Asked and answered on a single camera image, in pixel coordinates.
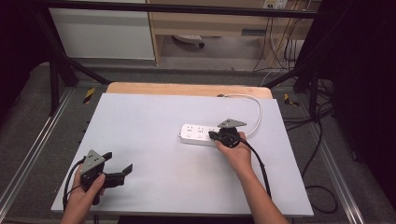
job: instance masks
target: person's left hand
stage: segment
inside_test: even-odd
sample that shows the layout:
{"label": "person's left hand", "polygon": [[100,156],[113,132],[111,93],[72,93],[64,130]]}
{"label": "person's left hand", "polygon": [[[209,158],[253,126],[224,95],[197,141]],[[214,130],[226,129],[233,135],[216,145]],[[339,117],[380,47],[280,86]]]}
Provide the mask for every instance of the person's left hand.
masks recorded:
{"label": "person's left hand", "polygon": [[81,165],[76,170],[72,186],[72,189],[76,189],[73,189],[70,192],[69,201],[64,211],[64,216],[62,217],[61,224],[83,223],[85,220],[85,216],[87,216],[88,212],[90,211],[93,198],[95,197],[96,193],[101,190],[103,184],[105,183],[106,176],[104,174],[101,174],[93,181],[91,187],[87,190],[87,192],[85,192],[80,185],[80,169]]}

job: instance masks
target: power strip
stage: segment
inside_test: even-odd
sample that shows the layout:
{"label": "power strip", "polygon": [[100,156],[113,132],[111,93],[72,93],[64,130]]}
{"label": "power strip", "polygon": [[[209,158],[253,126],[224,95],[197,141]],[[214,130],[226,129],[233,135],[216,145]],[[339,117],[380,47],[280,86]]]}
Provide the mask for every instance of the power strip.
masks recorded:
{"label": "power strip", "polygon": [[195,124],[183,124],[179,136],[182,143],[193,144],[199,146],[211,146],[215,145],[215,142],[210,139],[209,132],[219,132],[218,127],[208,127]]}

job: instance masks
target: white table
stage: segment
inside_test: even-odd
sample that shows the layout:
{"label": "white table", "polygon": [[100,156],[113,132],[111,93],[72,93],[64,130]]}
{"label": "white table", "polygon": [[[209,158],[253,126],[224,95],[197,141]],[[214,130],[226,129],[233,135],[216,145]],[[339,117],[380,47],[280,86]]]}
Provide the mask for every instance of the white table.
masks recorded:
{"label": "white table", "polygon": [[[276,100],[260,101],[262,123],[247,140],[262,157],[273,200],[285,216],[313,216]],[[248,132],[258,112],[254,101],[241,98],[104,94],[72,163],[90,149],[99,154],[111,151],[113,159],[106,162],[106,173],[120,172],[131,162],[134,170],[124,186],[108,189],[92,211],[112,215],[249,215],[240,183],[224,156],[214,147],[182,144],[177,133],[185,123],[213,126],[227,118],[246,122],[247,127],[238,130]],[[254,155],[252,163],[262,180]],[[52,211],[63,211],[62,192]]]}

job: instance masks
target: person's right hand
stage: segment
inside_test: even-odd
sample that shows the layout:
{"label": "person's right hand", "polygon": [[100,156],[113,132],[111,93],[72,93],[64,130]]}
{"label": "person's right hand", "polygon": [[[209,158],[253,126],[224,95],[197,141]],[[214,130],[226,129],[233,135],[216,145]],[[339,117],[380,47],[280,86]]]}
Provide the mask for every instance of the person's right hand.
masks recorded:
{"label": "person's right hand", "polygon": [[84,223],[85,216],[91,209],[93,198],[96,193],[103,194],[102,186],[105,183],[106,176],[99,175],[92,183],[88,191],[85,191],[81,186],[80,170],[82,165],[78,167],[75,172],[75,178],[70,192],[70,198],[64,211],[61,224],[78,224]]}
{"label": "person's right hand", "polygon": [[[239,133],[239,135],[246,140],[244,133]],[[228,162],[238,175],[253,172],[251,167],[251,150],[244,143],[240,142],[234,148],[226,147],[220,141],[215,141],[215,144],[219,151],[227,157]]]}

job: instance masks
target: white cabinet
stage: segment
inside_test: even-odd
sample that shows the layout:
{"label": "white cabinet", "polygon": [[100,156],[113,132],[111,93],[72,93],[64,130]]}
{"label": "white cabinet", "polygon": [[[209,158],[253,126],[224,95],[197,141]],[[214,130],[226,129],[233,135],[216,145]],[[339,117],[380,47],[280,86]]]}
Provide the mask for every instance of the white cabinet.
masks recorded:
{"label": "white cabinet", "polygon": [[63,8],[51,8],[50,12],[70,57],[154,60],[147,12]]}

